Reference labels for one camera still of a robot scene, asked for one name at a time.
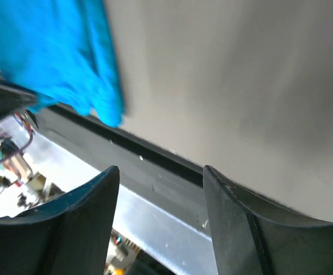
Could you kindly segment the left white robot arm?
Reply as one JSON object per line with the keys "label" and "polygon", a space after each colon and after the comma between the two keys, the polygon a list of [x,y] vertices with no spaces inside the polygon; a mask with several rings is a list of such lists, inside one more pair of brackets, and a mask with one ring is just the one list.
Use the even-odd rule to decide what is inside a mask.
{"label": "left white robot arm", "polygon": [[0,75],[0,120],[37,103],[38,96],[33,91],[9,83]]}

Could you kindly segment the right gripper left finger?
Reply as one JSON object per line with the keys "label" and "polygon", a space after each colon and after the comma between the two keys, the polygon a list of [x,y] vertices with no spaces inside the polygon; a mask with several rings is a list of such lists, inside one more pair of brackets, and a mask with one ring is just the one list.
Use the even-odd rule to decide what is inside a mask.
{"label": "right gripper left finger", "polygon": [[16,217],[0,218],[0,274],[103,274],[120,171]]}

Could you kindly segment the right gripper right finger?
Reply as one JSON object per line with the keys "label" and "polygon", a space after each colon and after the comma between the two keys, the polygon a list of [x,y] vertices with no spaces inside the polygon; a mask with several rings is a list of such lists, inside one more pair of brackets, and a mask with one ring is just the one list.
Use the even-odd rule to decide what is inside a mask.
{"label": "right gripper right finger", "polygon": [[219,274],[333,274],[333,222],[315,219],[203,169]]}

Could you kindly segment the blue t shirt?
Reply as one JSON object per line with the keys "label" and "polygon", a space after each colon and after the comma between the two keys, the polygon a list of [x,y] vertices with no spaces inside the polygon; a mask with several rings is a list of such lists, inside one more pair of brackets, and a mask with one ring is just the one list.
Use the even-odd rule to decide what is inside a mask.
{"label": "blue t shirt", "polygon": [[0,1],[0,72],[38,94],[31,110],[63,103],[122,122],[117,60],[103,1]]}

